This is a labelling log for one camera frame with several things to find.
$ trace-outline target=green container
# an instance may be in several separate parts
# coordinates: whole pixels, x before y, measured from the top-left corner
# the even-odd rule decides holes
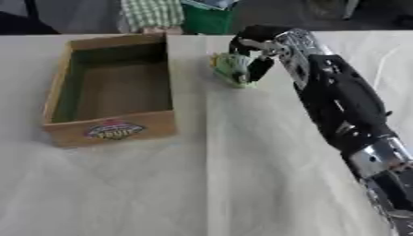
[[[228,34],[232,23],[233,9],[227,10],[202,9],[183,4],[185,22],[183,30],[186,33]]]

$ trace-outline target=white fabric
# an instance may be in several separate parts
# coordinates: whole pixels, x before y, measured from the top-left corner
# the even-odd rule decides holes
[[[375,86],[413,148],[413,32],[321,32]],[[209,37],[207,53],[228,38]],[[206,81],[209,229],[214,236],[389,235],[337,151],[318,134],[280,63],[256,89]]]
[[[64,43],[82,37],[0,37],[0,235],[206,235],[205,108],[181,51],[178,136],[78,149],[45,138],[46,91]]]
[[[376,84],[413,147],[413,33],[317,36]],[[211,76],[206,54],[230,37],[169,37],[179,135],[53,147],[41,107],[64,43],[83,37],[0,37],[0,235],[386,235],[280,65],[257,89]]]

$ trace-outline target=green object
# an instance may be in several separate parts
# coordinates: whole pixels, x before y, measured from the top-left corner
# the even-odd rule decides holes
[[[183,4],[185,22],[183,30],[187,33],[228,34],[233,18],[233,7],[226,10],[203,9]]]
[[[211,57],[215,75],[236,89],[255,88],[249,81],[248,64],[250,58],[239,54],[221,53]]]

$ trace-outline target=chair leg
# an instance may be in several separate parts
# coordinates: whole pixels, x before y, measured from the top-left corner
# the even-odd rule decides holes
[[[343,19],[350,19],[353,16],[359,2],[360,0],[348,0]]]
[[[39,11],[36,6],[36,0],[24,0],[26,4],[26,10],[28,12],[29,18],[40,20]]]

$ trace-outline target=floor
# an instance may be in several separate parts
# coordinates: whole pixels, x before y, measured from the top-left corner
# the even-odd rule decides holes
[[[116,33],[120,0],[37,0],[41,19],[62,33]],[[320,19],[306,0],[241,0],[232,31],[269,24],[309,30],[397,30],[392,24],[402,12],[397,1],[365,0],[351,20]],[[0,0],[0,10],[25,15],[23,0]]]

